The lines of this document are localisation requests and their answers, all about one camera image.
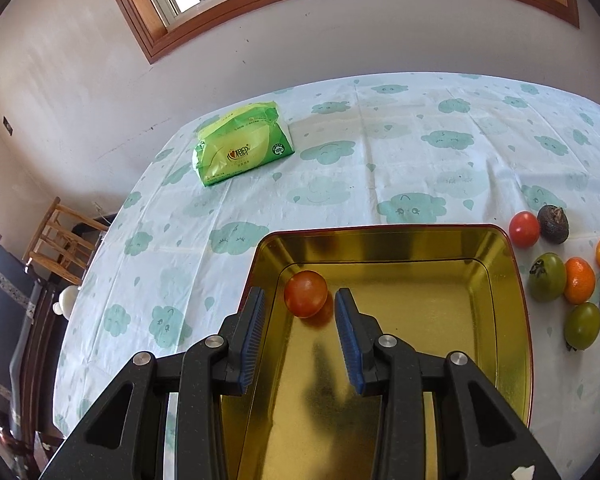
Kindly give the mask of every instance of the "green tissue pack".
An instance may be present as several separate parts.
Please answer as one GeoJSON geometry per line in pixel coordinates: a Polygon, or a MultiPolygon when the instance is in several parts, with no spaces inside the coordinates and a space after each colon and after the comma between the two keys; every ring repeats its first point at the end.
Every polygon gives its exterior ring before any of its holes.
{"type": "Polygon", "coordinates": [[[291,155],[288,127],[274,102],[237,108],[198,133],[194,160],[204,186],[291,155]]]}

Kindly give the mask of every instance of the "metal tin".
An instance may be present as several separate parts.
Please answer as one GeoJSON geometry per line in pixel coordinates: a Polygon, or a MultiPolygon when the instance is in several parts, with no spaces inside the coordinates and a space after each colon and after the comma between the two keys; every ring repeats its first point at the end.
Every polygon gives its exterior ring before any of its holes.
{"type": "MultiPolygon", "coordinates": [[[[253,259],[245,294],[260,286],[267,331],[254,384],[222,398],[232,479],[370,478],[379,397],[355,394],[333,320],[333,294],[351,289],[361,312],[417,351],[469,355],[528,425],[532,353],[522,284],[507,235],[493,225],[389,225],[278,232],[253,259]],[[283,289],[311,269],[330,297],[309,319],[283,289]]],[[[437,479],[436,435],[425,394],[427,479],[437,479]]]]}

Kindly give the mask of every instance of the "tablecloth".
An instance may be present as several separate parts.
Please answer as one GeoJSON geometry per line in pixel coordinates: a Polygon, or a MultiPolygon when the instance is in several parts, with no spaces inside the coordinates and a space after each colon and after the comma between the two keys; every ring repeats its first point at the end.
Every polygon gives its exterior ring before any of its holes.
{"type": "MultiPolygon", "coordinates": [[[[600,270],[600,106],[514,80],[451,73],[365,75],[287,88],[275,101],[296,153],[205,188],[197,132],[183,126],[126,199],[78,295],[60,356],[54,420],[68,434],[136,352],[165,356],[232,314],[254,247],[269,232],[401,222],[490,222],[567,211],[571,235],[516,250],[582,256],[600,270]]],[[[526,298],[534,355],[531,430],[566,480],[600,451],[600,336],[568,352],[564,300],[526,298]]],[[[170,408],[166,463],[173,462],[170,408]]]]}

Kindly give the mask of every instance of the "silver screw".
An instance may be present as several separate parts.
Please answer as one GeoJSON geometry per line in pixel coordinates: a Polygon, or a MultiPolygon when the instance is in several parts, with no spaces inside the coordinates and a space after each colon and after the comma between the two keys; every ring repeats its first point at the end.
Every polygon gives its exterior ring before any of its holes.
{"type": "Polygon", "coordinates": [[[385,348],[393,348],[398,344],[398,340],[392,335],[384,334],[378,338],[378,344],[385,348]]]}
{"type": "Polygon", "coordinates": [[[149,352],[138,352],[134,355],[134,364],[137,366],[144,366],[151,360],[151,354],[149,352]]]}
{"type": "Polygon", "coordinates": [[[467,364],[469,359],[462,352],[453,352],[451,354],[451,362],[458,366],[463,366],[467,364]]]}
{"type": "Polygon", "coordinates": [[[221,335],[210,335],[205,339],[205,345],[209,348],[218,348],[224,344],[224,338],[221,335]]]}

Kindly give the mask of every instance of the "green fruit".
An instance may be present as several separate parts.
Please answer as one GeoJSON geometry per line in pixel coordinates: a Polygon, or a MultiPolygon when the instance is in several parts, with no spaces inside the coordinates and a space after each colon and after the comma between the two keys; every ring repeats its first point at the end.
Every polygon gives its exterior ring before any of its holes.
{"type": "Polygon", "coordinates": [[[600,332],[600,310],[593,304],[583,303],[567,314],[564,321],[564,339],[576,350],[585,350],[593,345],[600,332]]]}
{"type": "Polygon", "coordinates": [[[557,254],[540,256],[529,271],[527,290],[536,301],[552,301],[560,297],[567,285],[567,270],[557,254]]]}

